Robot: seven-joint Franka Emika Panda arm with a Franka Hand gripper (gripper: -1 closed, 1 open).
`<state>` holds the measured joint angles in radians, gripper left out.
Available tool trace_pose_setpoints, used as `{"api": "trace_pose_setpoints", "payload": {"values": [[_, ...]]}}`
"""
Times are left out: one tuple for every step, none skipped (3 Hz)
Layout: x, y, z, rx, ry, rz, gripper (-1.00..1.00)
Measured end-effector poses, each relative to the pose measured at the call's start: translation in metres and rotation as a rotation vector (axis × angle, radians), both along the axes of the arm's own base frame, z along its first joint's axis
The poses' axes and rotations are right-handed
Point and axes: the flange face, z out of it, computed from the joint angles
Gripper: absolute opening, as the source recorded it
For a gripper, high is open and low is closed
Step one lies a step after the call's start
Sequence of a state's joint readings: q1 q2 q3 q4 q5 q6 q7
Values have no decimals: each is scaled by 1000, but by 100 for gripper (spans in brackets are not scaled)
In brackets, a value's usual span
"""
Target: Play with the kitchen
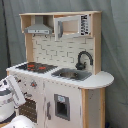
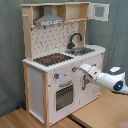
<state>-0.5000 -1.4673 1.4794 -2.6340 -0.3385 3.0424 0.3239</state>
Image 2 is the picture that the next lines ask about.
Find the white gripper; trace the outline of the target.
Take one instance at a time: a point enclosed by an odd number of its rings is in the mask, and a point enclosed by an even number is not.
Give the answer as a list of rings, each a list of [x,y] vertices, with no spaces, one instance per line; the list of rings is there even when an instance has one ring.
[[[83,71],[83,73],[87,76],[88,79],[95,80],[97,78],[97,75],[100,73],[100,70],[96,66],[88,64],[82,64],[80,66],[80,69]]]

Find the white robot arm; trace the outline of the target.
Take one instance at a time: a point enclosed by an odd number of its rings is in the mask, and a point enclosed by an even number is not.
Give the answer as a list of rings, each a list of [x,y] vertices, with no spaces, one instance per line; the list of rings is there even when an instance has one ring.
[[[82,64],[80,69],[93,84],[101,85],[115,94],[128,95],[126,73],[122,72],[120,67],[111,68],[109,73],[104,73],[89,64]]]

